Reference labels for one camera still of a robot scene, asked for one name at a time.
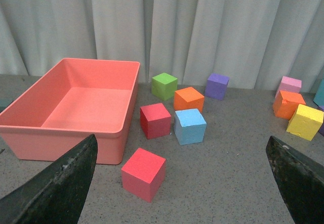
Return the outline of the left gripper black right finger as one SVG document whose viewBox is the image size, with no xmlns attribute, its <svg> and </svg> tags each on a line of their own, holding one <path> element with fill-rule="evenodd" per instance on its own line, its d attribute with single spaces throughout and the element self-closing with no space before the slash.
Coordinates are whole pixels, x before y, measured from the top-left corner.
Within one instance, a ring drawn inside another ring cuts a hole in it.
<svg viewBox="0 0 324 224">
<path fill-rule="evenodd" d="M 323 223 L 323 165 L 275 136 L 270 136 L 266 154 L 293 221 Z"/>
</svg>

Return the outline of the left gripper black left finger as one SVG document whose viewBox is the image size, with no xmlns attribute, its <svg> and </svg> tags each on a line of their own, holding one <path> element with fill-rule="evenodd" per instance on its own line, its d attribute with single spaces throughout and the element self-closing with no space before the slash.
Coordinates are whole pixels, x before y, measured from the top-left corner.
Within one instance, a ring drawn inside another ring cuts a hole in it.
<svg viewBox="0 0 324 224">
<path fill-rule="evenodd" d="M 78 223 L 98 153 L 91 134 L 1 199 L 1 223 Z"/>
</svg>

